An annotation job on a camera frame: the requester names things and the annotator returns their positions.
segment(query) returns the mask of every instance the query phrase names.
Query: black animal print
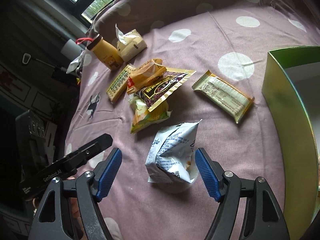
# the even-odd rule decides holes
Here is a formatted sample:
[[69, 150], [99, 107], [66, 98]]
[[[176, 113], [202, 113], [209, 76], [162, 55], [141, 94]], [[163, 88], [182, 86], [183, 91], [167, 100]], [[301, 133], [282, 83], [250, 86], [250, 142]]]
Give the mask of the black animal print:
[[88, 121], [89, 121], [90, 119], [92, 120], [93, 115], [94, 115], [94, 112], [95, 112], [96, 109], [97, 109], [97, 105], [98, 105], [98, 103], [99, 103], [99, 100], [100, 100], [99, 94], [98, 94], [97, 96], [95, 96], [95, 97], [93, 98], [93, 100], [92, 100], [92, 96], [90, 97], [90, 104], [89, 104], [89, 106], [88, 106], [87, 111], [91, 110], [91, 113], [90, 113], [90, 116], [89, 116], [89, 118], [88, 118]]

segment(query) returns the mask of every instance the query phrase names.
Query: green foliage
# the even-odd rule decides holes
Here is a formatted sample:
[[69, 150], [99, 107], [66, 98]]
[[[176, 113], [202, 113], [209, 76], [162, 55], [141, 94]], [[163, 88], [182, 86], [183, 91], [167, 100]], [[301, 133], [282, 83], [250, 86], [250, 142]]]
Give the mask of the green foliage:
[[92, 19], [99, 11], [112, 1], [113, 0], [95, 0], [83, 13], [88, 18]]

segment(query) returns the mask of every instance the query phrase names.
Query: brown bottle cap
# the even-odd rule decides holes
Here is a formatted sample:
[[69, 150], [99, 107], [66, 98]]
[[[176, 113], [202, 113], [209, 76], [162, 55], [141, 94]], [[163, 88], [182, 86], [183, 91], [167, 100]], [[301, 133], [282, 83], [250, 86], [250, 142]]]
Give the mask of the brown bottle cap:
[[92, 50], [98, 44], [98, 42], [101, 41], [101, 39], [102, 39], [102, 36], [98, 34], [98, 36], [94, 39], [94, 41], [87, 46], [87, 49]]

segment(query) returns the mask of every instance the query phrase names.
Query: qr code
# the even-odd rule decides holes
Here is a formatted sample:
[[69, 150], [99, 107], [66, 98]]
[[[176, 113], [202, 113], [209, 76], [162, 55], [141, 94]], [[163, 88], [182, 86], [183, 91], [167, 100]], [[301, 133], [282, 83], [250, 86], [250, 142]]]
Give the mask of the qr code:
[[172, 175], [174, 175], [174, 176], [177, 176], [178, 178], [180, 177], [180, 174], [179, 174], [179, 172], [178, 172], [178, 171], [176, 171], [176, 172], [172, 172], [171, 174], [172, 174]]

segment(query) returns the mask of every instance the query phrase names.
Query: bear illustration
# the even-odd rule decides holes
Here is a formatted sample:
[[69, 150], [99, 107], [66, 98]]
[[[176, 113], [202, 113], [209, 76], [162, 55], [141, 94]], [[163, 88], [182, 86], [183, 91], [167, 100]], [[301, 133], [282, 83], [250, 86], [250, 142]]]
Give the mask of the bear illustration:
[[115, 58], [112, 55], [106, 59], [106, 63], [110, 67], [119, 67], [119, 64], [116, 62]]

